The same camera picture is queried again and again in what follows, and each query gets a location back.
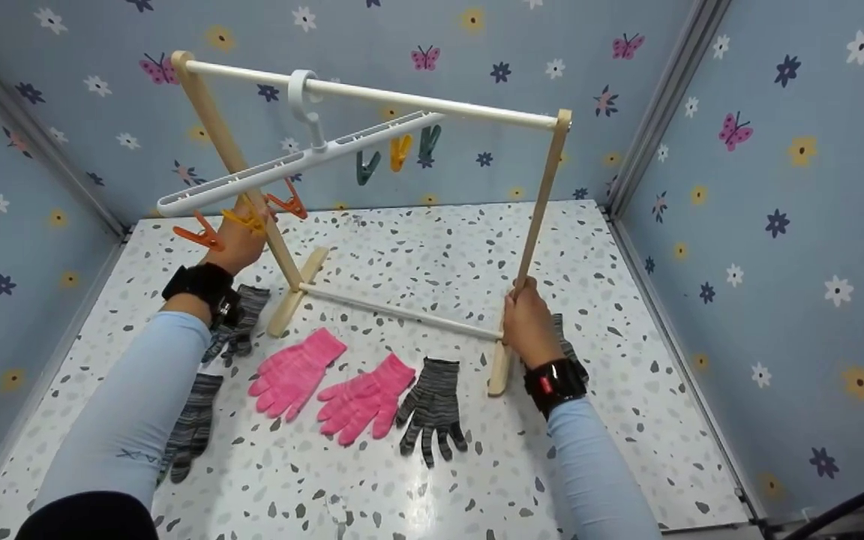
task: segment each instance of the hanger hook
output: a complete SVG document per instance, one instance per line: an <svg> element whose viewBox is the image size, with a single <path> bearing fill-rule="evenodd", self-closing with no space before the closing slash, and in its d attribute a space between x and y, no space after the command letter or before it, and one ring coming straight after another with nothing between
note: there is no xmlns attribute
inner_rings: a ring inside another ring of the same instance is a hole
<svg viewBox="0 0 864 540"><path fill-rule="evenodd" d="M289 107L295 120L305 124L312 137L312 151L324 152L326 150L326 137L322 134L322 124L319 123L318 112L306 112L305 110L305 81L318 79L314 71L309 69L297 69L289 76Z"/></svg>

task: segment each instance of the orange clothespin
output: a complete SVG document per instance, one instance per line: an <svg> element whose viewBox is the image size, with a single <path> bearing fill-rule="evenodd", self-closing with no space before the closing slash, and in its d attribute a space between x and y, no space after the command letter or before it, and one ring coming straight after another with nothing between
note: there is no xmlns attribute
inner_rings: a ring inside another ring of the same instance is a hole
<svg viewBox="0 0 864 540"><path fill-rule="evenodd" d="M285 212L297 216L298 219L308 218L309 212L305 211L305 205L302 205L302 199L299 199L299 194L296 192L294 185L292 185L291 178L285 177L284 180L285 185L288 185L289 191L292 192L292 197L289 197L288 201L282 202L281 199L275 197L275 195L267 193L265 194L265 199L274 203L278 208L283 209Z"/></svg>
<svg viewBox="0 0 864 540"><path fill-rule="evenodd" d="M404 137L395 137L388 143L388 167L391 171L397 172L402 170L402 164L405 164L405 158L408 157L409 149L412 148L412 136L406 133Z"/></svg>
<svg viewBox="0 0 864 540"><path fill-rule="evenodd" d="M182 229L181 226L173 226L172 232L181 239L191 240L201 246L206 246L210 250L222 251L226 249L226 245L219 238L219 235L212 229L212 225L206 221L205 216L202 216L201 211L193 212L195 218L199 220L199 225L202 225L202 232L191 232L189 229Z"/></svg>

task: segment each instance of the light blue sleeve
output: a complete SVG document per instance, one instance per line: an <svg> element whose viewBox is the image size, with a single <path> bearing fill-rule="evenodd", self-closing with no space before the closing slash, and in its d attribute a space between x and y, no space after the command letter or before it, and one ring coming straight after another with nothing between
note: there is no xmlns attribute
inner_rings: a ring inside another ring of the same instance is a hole
<svg viewBox="0 0 864 540"><path fill-rule="evenodd" d="M33 512L89 491L126 493L150 509L165 443L209 338L206 325L188 313L156 313L72 424Z"/></svg>
<svg viewBox="0 0 864 540"><path fill-rule="evenodd" d="M589 400L552 409L548 431L580 540L659 540L629 466Z"/></svg>

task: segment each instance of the pink glove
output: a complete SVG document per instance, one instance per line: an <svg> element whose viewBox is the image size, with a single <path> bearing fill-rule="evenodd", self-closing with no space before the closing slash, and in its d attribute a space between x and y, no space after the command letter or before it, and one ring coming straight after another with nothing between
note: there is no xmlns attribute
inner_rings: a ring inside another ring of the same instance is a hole
<svg viewBox="0 0 864 540"><path fill-rule="evenodd" d="M319 328L305 341L269 356L249 387L249 395L258 397L255 410L277 418L288 408L286 422L295 420L326 376L326 367L345 352L345 343Z"/></svg>
<svg viewBox="0 0 864 540"><path fill-rule="evenodd" d="M348 446L373 421L373 438L389 434L398 396L412 383L416 370L402 363L394 353L386 356L375 371L361 373L354 379L329 386L319 392L319 402L328 402L316 419L322 424L321 433L339 433L339 444Z"/></svg>

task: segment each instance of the pink butterfly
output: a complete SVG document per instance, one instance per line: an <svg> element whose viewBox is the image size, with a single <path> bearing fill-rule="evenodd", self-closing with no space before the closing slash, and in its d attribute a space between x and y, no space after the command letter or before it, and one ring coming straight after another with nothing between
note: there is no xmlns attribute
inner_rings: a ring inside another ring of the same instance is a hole
<svg viewBox="0 0 864 540"><path fill-rule="evenodd" d="M622 37L613 40L613 59L633 59L635 49L641 47L644 42L645 35L635 34L629 40L625 34L622 34Z"/></svg>
<svg viewBox="0 0 864 540"><path fill-rule="evenodd" d="M412 62L415 64L416 71L422 71L422 69L427 69L428 71L435 71L435 61L439 59L439 47L433 47L429 45L429 48L425 51L422 50L422 45L418 45L418 51L412 51Z"/></svg>
<svg viewBox="0 0 864 540"><path fill-rule="evenodd" d="M752 136L752 128L745 127L751 122L738 123L741 114L741 112L735 112L735 116L732 116L731 112L726 114L726 119L722 122L722 130L719 132L719 140L724 140L730 152L735 150L736 144L744 143Z"/></svg>
<svg viewBox="0 0 864 540"><path fill-rule="evenodd" d="M179 79L176 78L176 69L172 67L172 59L165 58L165 52L159 55L158 61L155 61L150 55L145 55L145 58L147 59L139 61L138 65L142 66L142 71L146 72L153 83L178 85Z"/></svg>

